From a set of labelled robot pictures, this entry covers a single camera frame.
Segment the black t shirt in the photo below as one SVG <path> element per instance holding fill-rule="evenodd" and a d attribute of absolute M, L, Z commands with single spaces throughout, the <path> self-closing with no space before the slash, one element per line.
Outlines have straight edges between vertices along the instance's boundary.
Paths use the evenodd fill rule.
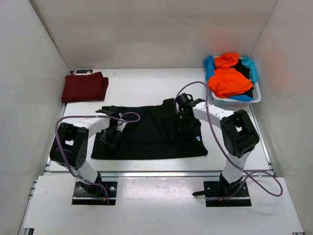
<path fill-rule="evenodd" d="M 114 149 L 104 144 L 104 132 L 97 133 L 91 158 L 98 160 L 158 160 L 207 155 L 201 136 L 201 123 L 192 118 L 182 123 L 174 113 L 174 100 L 166 99 L 157 106 L 104 106 L 103 110 L 123 114 L 128 123 Z M 135 113 L 140 121 L 135 122 Z"/>

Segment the dark red t shirt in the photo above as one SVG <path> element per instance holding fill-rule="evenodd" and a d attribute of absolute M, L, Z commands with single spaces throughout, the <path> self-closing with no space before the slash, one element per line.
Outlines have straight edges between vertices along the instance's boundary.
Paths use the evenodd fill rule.
<path fill-rule="evenodd" d="M 68 75 L 61 97 L 62 103 L 103 101 L 109 79 L 101 72 L 88 75 Z"/>

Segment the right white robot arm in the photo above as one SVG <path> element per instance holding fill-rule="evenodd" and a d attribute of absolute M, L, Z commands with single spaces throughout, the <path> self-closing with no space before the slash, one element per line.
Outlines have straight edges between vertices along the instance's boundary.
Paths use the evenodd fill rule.
<path fill-rule="evenodd" d="M 203 120 L 222 132 L 227 150 L 226 164 L 220 174 L 220 191 L 232 195 L 243 180 L 243 169 L 248 156 L 259 142 L 259 135 L 245 110 L 230 111 L 208 104 L 203 99 L 194 100 L 183 93 L 175 98 L 176 113 L 182 123 L 192 119 Z"/>

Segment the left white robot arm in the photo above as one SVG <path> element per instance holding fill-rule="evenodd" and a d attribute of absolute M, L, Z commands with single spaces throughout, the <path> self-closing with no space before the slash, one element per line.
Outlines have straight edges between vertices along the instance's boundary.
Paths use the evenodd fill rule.
<path fill-rule="evenodd" d="M 114 113 L 107 110 L 97 110 L 93 115 L 62 117 L 54 127 L 55 139 L 49 157 L 66 168 L 89 195 L 109 198 L 101 174 L 87 161 L 89 139 L 107 131 L 109 135 L 113 135 L 109 139 L 116 142 L 126 126 L 140 119 L 133 112 Z"/>

